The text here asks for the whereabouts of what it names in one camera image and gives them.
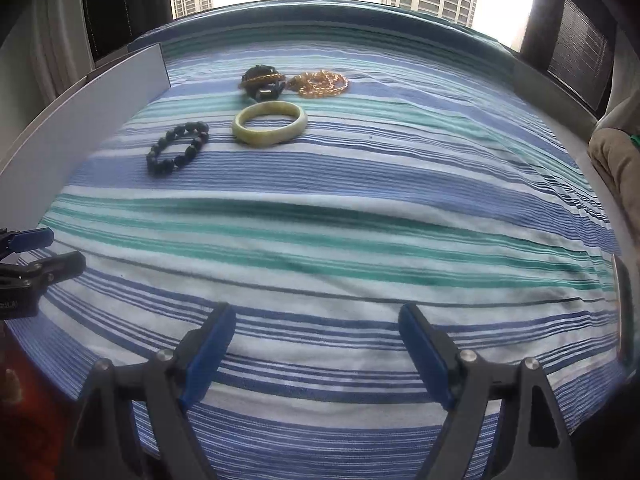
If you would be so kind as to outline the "white curtain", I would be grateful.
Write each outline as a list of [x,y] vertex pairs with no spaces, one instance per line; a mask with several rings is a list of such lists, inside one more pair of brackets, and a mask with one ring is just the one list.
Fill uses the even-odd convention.
[[596,129],[617,129],[634,136],[639,133],[639,57],[623,29],[617,27],[612,88],[604,115]]

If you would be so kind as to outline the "beige folded cloth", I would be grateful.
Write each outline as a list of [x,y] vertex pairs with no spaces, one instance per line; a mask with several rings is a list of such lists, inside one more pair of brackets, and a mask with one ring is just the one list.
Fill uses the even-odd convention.
[[639,245],[638,146],[625,131],[604,128],[591,136],[588,154],[592,166],[622,208],[634,244]]

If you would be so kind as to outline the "white cardboard box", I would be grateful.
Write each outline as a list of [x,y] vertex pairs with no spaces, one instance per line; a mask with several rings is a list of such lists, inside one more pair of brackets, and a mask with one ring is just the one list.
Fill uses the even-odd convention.
[[1,225],[34,228],[78,165],[169,87],[159,44],[116,58],[72,84],[1,157]]

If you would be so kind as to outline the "gold mesh bangle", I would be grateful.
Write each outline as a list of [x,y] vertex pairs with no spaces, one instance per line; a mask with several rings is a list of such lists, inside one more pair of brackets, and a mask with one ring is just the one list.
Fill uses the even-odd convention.
[[260,84],[272,84],[273,82],[284,81],[285,76],[279,73],[263,74],[250,78],[243,78],[241,81],[241,87],[247,88],[249,86],[259,86]]

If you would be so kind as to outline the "striped blue green bedsheet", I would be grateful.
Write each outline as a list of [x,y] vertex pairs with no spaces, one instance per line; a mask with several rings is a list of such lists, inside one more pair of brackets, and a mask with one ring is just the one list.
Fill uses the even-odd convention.
[[[99,359],[142,363],[220,302],[227,354],[189,413],[221,479],[412,479],[445,421],[398,330],[415,304],[464,350],[536,359],[566,426],[623,381],[602,203],[494,40],[336,1],[243,4],[148,32],[170,87],[103,141],[39,223],[86,270],[9,331],[76,399]],[[231,125],[276,101],[298,138]]]

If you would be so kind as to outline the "pale green jade bangle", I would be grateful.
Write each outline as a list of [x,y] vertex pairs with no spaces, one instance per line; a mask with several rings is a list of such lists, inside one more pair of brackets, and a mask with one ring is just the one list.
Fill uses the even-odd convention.
[[269,101],[243,108],[233,119],[231,130],[241,143],[269,148],[298,138],[307,126],[307,114],[297,104]]

